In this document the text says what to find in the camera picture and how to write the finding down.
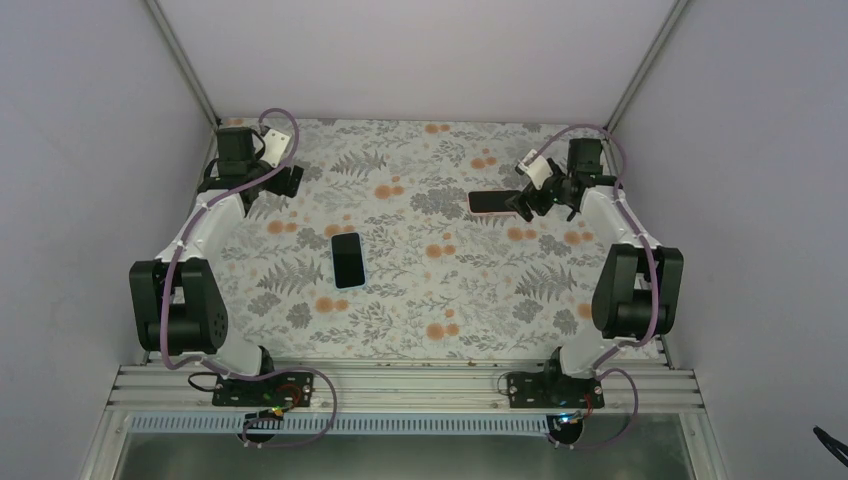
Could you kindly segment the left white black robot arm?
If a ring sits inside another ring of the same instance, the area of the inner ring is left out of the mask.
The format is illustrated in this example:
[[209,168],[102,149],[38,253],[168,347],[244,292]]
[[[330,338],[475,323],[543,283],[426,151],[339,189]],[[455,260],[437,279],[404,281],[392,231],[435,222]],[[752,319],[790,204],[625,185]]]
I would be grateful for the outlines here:
[[266,348],[230,332],[213,270],[260,193],[295,197],[304,170],[291,163],[294,137],[278,130],[228,127],[216,140],[218,156],[206,167],[179,233],[129,271],[136,332],[140,346],[160,353],[169,368],[196,362],[239,379],[239,392],[263,405],[278,391],[273,361]]

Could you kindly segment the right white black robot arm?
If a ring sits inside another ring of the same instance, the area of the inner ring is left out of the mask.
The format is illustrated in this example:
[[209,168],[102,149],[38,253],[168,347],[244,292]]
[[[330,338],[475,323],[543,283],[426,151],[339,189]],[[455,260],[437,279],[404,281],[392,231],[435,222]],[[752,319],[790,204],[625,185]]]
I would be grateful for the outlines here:
[[640,348],[674,325],[684,259],[650,235],[627,202],[621,180],[601,165],[601,141],[572,139],[564,166],[530,150],[516,165],[527,185],[506,205],[531,221],[552,207],[585,220],[607,251],[590,303],[594,332],[558,350],[559,368],[541,384],[544,399],[565,407],[590,378],[626,348]]

